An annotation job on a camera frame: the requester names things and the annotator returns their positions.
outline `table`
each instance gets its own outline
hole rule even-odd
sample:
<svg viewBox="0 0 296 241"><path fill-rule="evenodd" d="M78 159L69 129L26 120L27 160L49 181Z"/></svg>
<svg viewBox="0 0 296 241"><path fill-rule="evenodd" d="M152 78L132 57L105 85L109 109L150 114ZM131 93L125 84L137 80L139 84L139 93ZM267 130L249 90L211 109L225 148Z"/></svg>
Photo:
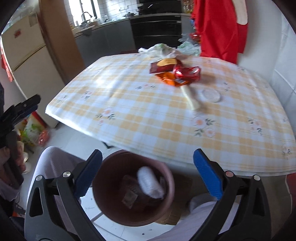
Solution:
<svg viewBox="0 0 296 241"><path fill-rule="evenodd" d="M149 74L156 59L140 54L98 59L48 104L46 113L109 145L182 167L195 168L201 148L224 170L237 175L296 172L296 142L274 91L255 73L217 59L187 56L200 66L190 85L203 104L193 113L179 88ZM214 88L217 103L202 99Z"/></svg>

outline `metal screw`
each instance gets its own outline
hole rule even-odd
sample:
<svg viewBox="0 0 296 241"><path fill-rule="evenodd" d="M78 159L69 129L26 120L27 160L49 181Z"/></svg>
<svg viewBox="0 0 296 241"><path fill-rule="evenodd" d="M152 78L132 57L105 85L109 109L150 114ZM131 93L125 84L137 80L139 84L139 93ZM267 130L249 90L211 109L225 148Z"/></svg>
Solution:
<svg viewBox="0 0 296 241"><path fill-rule="evenodd" d="M36 181L40 181L42 179L42 176L41 175L38 175L37 177L36 177Z"/></svg>
<svg viewBox="0 0 296 241"><path fill-rule="evenodd" d="M233 176L234 176L234 174L233 174L232 171L226 171L226 172L225 172L225 175L226 175L227 177L233 177Z"/></svg>
<svg viewBox="0 0 296 241"><path fill-rule="evenodd" d="M261 177L258 176L258 175L254 175L254 179L255 179L256 181L260 181L260 180L261 180Z"/></svg>
<svg viewBox="0 0 296 241"><path fill-rule="evenodd" d="M71 175L71 172L66 171L63 173L63 177L69 177Z"/></svg>

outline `refrigerator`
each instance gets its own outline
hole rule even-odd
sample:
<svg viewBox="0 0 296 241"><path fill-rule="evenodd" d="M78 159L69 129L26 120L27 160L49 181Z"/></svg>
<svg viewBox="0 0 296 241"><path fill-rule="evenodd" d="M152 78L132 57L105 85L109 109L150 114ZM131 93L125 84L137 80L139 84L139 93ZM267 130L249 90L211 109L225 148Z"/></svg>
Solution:
<svg viewBox="0 0 296 241"><path fill-rule="evenodd" d="M37 14L17 21L1 35L4 56L24 97L41 96L37 113L53 128L58 121L45 114L47 104L64 88L42 36Z"/></svg>

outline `blue gripper pad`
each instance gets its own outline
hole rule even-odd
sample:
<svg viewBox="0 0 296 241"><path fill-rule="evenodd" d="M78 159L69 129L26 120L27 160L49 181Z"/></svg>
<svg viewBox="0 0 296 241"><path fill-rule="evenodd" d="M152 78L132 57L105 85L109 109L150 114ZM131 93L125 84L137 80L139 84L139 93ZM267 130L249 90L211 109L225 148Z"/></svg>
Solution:
<svg viewBox="0 0 296 241"><path fill-rule="evenodd" d="M74 197L76 199L85 196L103 161L102 152L95 150L86 160L86 165L76 178Z"/></svg>
<svg viewBox="0 0 296 241"><path fill-rule="evenodd" d="M193 162L209 193L220 200L223 195L222 180L212 169L210 160L200 149L197 149L193 154Z"/></svg>

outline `tile floor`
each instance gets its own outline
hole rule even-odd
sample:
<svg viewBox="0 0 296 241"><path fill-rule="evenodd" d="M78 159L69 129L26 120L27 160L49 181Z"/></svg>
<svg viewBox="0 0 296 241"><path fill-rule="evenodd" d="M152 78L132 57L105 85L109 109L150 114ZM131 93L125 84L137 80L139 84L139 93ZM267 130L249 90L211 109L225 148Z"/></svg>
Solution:
<svg viewBox="0 0 296 241"><path fill-rule="evenodd" d="M87 159L94 149L99 149L103 154L103 158L106 158L108 155L118 150L117 148L107 149L102 142L61 123L55 129L51 130L50 135L51 138L46 147L56 146L82 159ZM22 184L19 201L19 205L23 208L26 208L34 168L36 167L40 154L46 147L37 148L35 153L30 155L28 159L28 162L32 164L32 170L29 173L24 174L24 182ZM81 198L81 206L89 218L93 218L100 212L95 203L92 188L90 188L87 194ZM105 215L96 220L94 226L107 241L145 241L167 232L173 227L171 225L162 225L158 223L152 223L142 227L127 227L111 221Z"/></svg>

